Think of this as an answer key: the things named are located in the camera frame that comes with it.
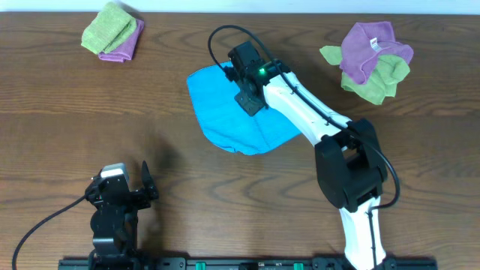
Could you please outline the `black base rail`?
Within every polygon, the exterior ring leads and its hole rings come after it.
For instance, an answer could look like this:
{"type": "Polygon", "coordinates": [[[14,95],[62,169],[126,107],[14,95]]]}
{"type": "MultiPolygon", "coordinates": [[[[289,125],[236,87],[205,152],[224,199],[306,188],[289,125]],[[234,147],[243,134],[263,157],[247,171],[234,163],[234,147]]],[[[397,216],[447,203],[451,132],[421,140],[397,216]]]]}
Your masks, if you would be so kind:
{"type": "MultiPolygon", "coordinates": [[[[349,270],[353,266],[343,257],[314,257],[313,259],[185,259],[163,257],[142,265],[144,270],[349,270]]],[[[378,269],[437,270],[433,259],[404,259],[389,257],[378,269]]]]}

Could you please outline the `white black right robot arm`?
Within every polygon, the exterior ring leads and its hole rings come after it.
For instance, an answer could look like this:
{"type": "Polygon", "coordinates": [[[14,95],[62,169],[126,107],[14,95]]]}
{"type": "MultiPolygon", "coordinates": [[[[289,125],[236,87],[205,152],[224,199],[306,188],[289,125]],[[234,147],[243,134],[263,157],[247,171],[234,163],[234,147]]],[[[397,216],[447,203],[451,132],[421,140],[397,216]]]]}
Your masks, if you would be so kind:
{"type": "Polygon", "coordinates": [[[377,269],[386,258],[378,210],[390,164],[367,120],[352,121],[311,94],[280,60],[231,56],[226,76],[240,88],[235,99],[253,116],[277,110],[310,141],[326,199],[340,211],[344,254],[354,269],[377,269]]]}

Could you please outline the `crumpled green cloth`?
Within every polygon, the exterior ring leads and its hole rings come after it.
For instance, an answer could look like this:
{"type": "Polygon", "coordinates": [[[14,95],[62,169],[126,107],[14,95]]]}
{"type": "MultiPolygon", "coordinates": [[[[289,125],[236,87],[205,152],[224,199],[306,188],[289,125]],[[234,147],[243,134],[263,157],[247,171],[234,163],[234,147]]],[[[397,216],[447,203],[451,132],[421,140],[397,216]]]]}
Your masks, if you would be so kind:
{"type": "MultiPolygon", "coordinates": [[[[330,65],[338,65],[342,61],[340,46],[324,46],[320,50],[323,58],[330,65]]],[[[342,71],[341,87],[354,92],[364,100],[380,105],[384,99],[396,95],[398,83],[403,81],[410,72],[409,64],[396,55],[381,55],[377,65],[364,85],[357,84],[342,71]]]]}

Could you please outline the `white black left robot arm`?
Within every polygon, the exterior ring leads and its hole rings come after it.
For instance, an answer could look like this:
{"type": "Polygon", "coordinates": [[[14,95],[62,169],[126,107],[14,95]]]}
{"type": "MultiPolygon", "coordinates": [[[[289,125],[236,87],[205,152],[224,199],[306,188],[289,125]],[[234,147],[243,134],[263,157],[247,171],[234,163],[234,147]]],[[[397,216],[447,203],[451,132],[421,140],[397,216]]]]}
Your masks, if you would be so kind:
{"type": "Polygon", "coordinates": [[[143,269],[148,263],[137,249],[138,211],[149,208],[159,193],[146,162],[141,180],[143,187],[129,190],[126,165],[115,163],[101,169],[86,188],[85,199],[96,208],[89,269],[143,269]]]}

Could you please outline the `folded green cloth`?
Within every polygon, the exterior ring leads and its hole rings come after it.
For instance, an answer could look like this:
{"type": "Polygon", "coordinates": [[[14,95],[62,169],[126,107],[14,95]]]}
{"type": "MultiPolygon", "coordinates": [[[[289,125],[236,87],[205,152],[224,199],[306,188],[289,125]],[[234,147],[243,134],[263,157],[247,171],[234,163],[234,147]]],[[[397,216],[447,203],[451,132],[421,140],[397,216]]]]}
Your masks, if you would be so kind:
{"type": "Polygon", "coordinates": [[[111,53],[137,29],[137,21],[115,2],[108,2],[82,33],[81,46],[92,53],[111,53]]]}

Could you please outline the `folded purple cloth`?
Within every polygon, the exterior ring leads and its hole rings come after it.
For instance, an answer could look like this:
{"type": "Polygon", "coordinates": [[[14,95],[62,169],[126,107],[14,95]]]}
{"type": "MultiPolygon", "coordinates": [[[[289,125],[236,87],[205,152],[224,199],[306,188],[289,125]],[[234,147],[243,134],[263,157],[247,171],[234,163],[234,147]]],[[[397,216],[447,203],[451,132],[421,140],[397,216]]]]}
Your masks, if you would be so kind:
{"type": "Polygon", "coordinates": [[[140,20],[136,19],[136,29],[135,31],[128,37],[128,39],[114,49],[112,52],[104,53],[101,52],[98,55],[98,58],[102,61],[108,62],[125,62],[130,61],[134,56],[134,51],[137,45],[137,41],[139,39],[140,34],[143,31],[145,23],[140,20]]]}

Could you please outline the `crumpled purple cloth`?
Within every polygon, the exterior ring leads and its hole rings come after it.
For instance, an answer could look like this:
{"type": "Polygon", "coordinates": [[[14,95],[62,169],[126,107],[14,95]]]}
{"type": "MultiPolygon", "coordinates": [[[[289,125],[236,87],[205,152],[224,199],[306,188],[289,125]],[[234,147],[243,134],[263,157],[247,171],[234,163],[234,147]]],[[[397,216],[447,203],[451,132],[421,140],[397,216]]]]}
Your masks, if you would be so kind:
{"type": "Polygon", "coordinates": [[[413,48],[396,41],[393,26],[388,21],[355,23],[340,48],[340,69],[360,85],[367,83],[380,56],[395,55],[407,64],[413,58],[413,48]]]}

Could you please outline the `blue microfiber cloth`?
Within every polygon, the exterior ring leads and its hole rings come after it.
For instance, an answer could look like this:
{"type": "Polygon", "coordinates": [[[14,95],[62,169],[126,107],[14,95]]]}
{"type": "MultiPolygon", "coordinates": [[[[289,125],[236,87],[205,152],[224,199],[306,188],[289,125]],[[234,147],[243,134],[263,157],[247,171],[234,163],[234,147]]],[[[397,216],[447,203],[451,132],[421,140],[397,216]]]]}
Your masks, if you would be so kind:
{"type": "Polygon", "coordinates": [[[235,101],[239,87],[216,65],[188,76],[187,88],[204,136],[224,151],[262,155],[301,134],[275,109],[249,116],[235,101]]]}

